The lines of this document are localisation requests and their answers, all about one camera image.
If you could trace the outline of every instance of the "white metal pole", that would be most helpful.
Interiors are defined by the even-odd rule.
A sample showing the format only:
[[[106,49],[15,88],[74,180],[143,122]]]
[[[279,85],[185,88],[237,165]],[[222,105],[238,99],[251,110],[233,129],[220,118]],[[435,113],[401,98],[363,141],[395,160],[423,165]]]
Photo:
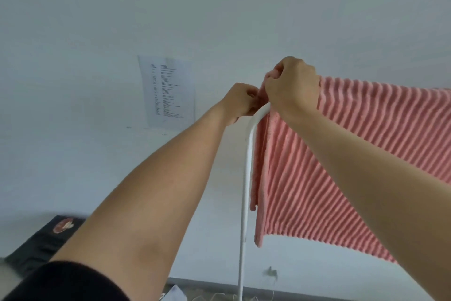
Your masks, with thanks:
[[[249,190],[251,185],[253,143],[257,124],[269,113],[270,103],[264,105],[251,118],[246,129],[246,161],[243,181],[243,200],[241,203],[240,270],[238,272],[238,300],[243,300],[243,282],[245,279],[246,232],[248,229]]]

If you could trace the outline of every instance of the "pink towel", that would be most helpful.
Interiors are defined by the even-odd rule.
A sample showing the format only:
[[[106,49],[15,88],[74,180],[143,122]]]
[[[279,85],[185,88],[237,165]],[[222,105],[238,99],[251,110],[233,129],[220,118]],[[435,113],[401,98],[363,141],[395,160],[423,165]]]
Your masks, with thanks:
[[[451,182],[451,90],[321,78],[318,109],[359,137]],[[264,88],[260,95],[265,96]],[[271,110],[257,127],[255,243],[289,235],[394,262],[301,138]]]

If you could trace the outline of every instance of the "black sleeve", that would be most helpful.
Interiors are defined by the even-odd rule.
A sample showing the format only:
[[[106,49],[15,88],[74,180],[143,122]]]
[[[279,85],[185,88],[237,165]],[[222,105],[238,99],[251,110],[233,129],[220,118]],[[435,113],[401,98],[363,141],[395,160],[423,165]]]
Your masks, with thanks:
[[[26,277],[3,301],[130,301],[106,276],[85,265],[55,261]]]

